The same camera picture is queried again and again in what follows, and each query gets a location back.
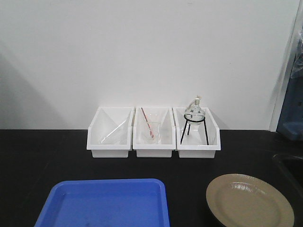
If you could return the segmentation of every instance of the black countertop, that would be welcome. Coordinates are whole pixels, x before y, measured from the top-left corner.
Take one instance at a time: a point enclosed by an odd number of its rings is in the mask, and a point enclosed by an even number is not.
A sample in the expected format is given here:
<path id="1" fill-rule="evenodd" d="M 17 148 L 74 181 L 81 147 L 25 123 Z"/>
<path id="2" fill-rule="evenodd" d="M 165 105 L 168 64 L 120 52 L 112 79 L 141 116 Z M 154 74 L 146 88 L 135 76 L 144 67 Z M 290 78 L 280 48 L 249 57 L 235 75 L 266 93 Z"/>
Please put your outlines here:
<path id="1" fill-rule="evenodd" d="M 217 176 L 257 177 L 291 203 L 295 226 L 303 226 L 303 198 L 275 165 L 274 154 L 303 156 L 303 143 L 268 131 L 221 131 L 214 159 L 93 158 L 87 131 L 0 130 L 0 226 L 32 227 L 51 188 L 61 181 L 157 178 L 166 186 L 170 226 L 221 226 L 211 215 L 205 192 Z"/>

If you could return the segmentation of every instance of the metal ring stand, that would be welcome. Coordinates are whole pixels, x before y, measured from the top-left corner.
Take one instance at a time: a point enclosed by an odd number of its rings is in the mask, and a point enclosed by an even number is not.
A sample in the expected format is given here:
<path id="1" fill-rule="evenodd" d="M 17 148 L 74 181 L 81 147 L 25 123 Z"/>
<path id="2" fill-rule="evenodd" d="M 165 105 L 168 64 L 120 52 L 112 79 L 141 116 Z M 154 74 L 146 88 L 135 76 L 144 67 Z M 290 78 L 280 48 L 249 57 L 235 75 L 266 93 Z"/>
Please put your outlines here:
<path id="1" fill-rule="evenodd" d="M 207 142 L 207 145 L 209 145 L 209 143 L 208 143 L 208 136 L 207 136 L 207 129 L 206 129 L 206 123 L 205 123 L 205 117 L 204 117 L 204 119 L 201 120 L 201 121 L 189 120 L 189 119 L 187 119 L 187 118 L 185 117 L 185 115 L 184 115 L 184 118 L 185 118 L 186 122 L 185 122 L 185 126 L 184 126 L 184 129 L 183 129 L 183 133 L 182 133 L 182 137 L 181 137 L 181 142 L 180 142 L 180 144 L 182 144 L 182 140 L 183 140 L 184 133 L 185 133 L 185 130 L 186 130 L 187 122 L 194 122 L 194 123 L 204 122 L 206 142 Z M 189 135 L 189 130 L 190 130 L 190 124 L 188 125 L 187 135 Z"/>

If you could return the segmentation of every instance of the blue plastic tray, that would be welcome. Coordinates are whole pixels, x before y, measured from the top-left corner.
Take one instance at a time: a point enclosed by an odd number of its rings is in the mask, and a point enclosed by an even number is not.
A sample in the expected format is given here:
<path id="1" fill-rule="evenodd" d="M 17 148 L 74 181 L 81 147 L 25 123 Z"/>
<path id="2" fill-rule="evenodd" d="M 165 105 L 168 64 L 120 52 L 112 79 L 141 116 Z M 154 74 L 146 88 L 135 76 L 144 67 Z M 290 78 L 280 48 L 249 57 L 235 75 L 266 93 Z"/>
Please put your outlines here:
<path id="1" fill-rule="evenodd" d="M 156 179 L 64 181 L 35 227 L 169 227 L 165 186 Z"/>

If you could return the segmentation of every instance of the white plastic bin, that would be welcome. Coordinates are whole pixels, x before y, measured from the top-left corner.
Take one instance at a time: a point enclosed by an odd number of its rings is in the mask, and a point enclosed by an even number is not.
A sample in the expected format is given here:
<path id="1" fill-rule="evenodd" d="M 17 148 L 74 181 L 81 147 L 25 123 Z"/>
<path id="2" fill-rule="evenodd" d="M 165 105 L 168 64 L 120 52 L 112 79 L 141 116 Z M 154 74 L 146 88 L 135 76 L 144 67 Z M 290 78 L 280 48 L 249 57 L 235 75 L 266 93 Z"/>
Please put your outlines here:
<path id="1" fill-rule="evenodd" d="M 144 113 L 153 127 L 152 123 L 159 123 L 159 139 L 149 142 L 150 129 L 141 110 L 136 108 L 134 118 L 133 149 L 137 157 L 171 157 L 172 150 L 176 149 L 176 130 L 172 109 L 168 107 L 143 107 Z"/>
<path id="2" fill-rule="evenodd" d="M 210 110 L 207 107 L 202 109 L 205 111 L 205 123 L 209 145 L 207 145 L 206 142 L 203 122 L 200 125 L 191 125 L 189 135 L 187 135 L 189 126 L 187 124 L 182 144 L 180 144 L 182 132 L 186 122 L 184 118 L 185 108 L 173 108 L 176 122 L 177 151 L 179 152 L 179 157 L 214 158 L 216 150 L 221 150 L 219 127 L 214 121 Z"/>
<path id="3" fill-rule="evenodd" d="M 88 131 L 93 157 L 128 157 L 132 149 L 133 107 L 99 107 Z"/>

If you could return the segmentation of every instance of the tan plate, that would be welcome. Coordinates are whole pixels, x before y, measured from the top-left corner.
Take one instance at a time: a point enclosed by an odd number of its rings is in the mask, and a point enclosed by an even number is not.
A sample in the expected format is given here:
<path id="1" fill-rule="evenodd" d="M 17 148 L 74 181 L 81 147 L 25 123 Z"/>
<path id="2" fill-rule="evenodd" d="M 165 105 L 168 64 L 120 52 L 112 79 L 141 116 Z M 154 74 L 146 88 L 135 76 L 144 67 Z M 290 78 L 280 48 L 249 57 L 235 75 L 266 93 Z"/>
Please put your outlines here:
<path id="1" fill-rule="evenodd" d="M 294 211 L 273 186 L 252 176 L 227 174 L 206 190 L 211 212 L 226 227 L 293 227 Z"/>

